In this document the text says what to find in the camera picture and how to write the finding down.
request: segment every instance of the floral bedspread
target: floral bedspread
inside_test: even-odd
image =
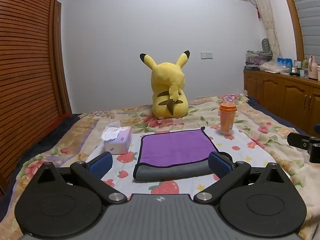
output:
[[[147,132],[202,126],[218,129],[219,104],[224,100],[233,101],[237,105],[235,126],[251,139],[248,147],[261,147],[267,151],[291,176],[308,209],[300,236],[305,240],[311,240],[320,220],[320,164],[310,163],[306,151],[288,145],[286,137],[291,131],[295,131],[293,128],[285,127],[253,109],[247,104],[246,96],[242,94],[191,101],[188,114],[182,118],[158,120],[152,114],[151,105],[82,114],[81,119],[53,149],[24,163],[16,178],[7,215],[0,223],[0,240],[17,240],[22,236],[14,217],[14,207],[43,162],[50,161],[56,167],[68,167],[75,161],[85,161],[100,142],[105,126],[117,120],[120,120],[121,126],[131,126],[133,133],[141,135]],[[129,152],[121,158],[134,158],[130,154]]]

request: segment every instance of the orange cup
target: orange cup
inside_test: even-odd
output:
[[[235,121],[237,107],[233,103],[222,103],[220,105],[220,132],[224,135],[231,134]]]

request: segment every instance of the cup lid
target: cup lid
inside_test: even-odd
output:
[[[220,105],[220,110],[224,111],[236,111],[237,107],[234,103],[224,102]]]

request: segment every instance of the black ear tip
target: black ear tip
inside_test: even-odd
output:
[[[142,60],[142,62],[144,63],[144,57],[146,56],[147,54],[144,54],[144,53],[141,53],[140,54],[140,59]]]
[[[187,58],[189,59],[189,57],[190,57],[190,51],[186,50],[186,51],[184,52],[184,54],[186,54],[186,55],[187,55]]]

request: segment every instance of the curtain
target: curtain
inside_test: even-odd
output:
[[[270,0],[256,0],[257,6],[263,21],[263,25],[267,30],[267,37],[273,52],[273,58],[282,57],[279,47],[278,38],[276,35],[275,21],[273,19],[272,8]]]

